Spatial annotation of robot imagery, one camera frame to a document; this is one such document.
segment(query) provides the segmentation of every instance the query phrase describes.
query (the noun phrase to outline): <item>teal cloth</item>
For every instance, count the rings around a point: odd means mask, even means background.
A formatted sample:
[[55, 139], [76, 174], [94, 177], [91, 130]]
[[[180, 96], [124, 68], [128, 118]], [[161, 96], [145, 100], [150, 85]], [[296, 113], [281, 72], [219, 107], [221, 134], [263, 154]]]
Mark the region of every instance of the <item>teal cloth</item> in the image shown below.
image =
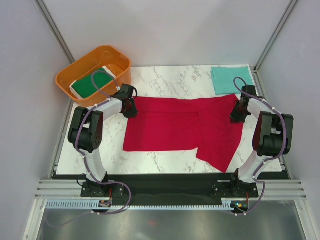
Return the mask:
[[[240, 77], [245, 80], [246, 84], [253, 85], [250, 69], [244, 67], [212, 67], [211, 76], [213, 87], [216, 95], [240, 94], [234, 85], [234, 78]], [[236, 80], [236, 85], [241, 89], [245, 84]]]

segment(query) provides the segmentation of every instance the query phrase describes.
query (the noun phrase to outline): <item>white wall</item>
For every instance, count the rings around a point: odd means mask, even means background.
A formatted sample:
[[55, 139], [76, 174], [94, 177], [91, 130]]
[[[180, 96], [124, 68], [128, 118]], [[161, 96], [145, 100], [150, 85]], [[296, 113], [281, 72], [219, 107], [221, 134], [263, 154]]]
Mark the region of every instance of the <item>white wall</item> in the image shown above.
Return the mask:
[[76, 59], [113, 45], [133, 66], [254, 66], [289, 0], [44, 0]]
[[320, 224], [320, 1], [299, 1], [259, 75], [267, 99], [294, 117], [292, 148], [285, 158], [301, 179]]
[[54, 84], [68, 61], [32, 0], [0, 7], [0, 239], [22, 239], [67, 108]]

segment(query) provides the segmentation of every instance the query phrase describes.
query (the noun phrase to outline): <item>marble tabletop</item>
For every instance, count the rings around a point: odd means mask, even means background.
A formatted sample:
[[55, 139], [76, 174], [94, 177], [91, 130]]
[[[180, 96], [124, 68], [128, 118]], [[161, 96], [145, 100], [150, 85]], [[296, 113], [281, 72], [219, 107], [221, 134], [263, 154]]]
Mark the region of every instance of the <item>marble tabletop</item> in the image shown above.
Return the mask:
[[[132, 85], [139, 96], [157, 98], [197, 99], [218, 97], [211, 78], [212, 65], [132, 67]], [[72, 114], [78, 105], [73, 104]], [[209, 163], [196, 158], [197, 149], [187, 151], [125, 152], [123, 151], [128, 119], [116, 114], [103, 122], [100, 145], [102, 164], [108, 174], [187, 174], [220, 173]], [[241, 143], [227, 169], [233, 173], [253, 151], [252, 139], [257, 120], [248, 116], [243, 127]], [[264, 172], [281, 172], [279, 160], [271, 162]], [[85, 173], [80, 154], [64, 139], [57, 175]]]

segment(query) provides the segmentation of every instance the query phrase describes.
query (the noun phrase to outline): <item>orange basket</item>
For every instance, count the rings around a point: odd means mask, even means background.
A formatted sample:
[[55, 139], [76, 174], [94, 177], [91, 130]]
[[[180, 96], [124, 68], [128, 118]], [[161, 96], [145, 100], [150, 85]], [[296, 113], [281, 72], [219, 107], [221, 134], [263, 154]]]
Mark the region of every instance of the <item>orange basket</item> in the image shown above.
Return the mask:
[[[99, 46], [59, 72], [55, 77], [55, 83], [65, 92], [65, 94], [82, 107], [87, 108], [99, 104], [107, 99], [102, 93], [96, 91], [87, 98], [78, 99], [70, 91], [70, 85], [74, 81], [81, 80], [103, 66], [106, 66], [115, 75], [115, 80], [120, 87], [122, 84], [131, 84], [130, 59], [109, 45]], [[101, 90], [108, 95], [113, 95], [117, 92], [116, 83], [111, 81], [102, 87]]]

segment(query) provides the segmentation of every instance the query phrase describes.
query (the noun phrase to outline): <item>gray floor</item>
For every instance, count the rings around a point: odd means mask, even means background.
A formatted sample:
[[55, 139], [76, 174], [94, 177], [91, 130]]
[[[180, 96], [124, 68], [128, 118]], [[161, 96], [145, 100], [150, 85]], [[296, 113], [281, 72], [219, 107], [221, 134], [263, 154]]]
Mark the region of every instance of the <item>gray floor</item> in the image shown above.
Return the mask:
[[[87, 210], [47, 209], [53, 225]], [[93, 214], [66, 226], [42, 224], [39, 240], [304, 240], [293, 202], [262, 202], [248, 216], [199, 210], [128, 210], [111, 216]]]

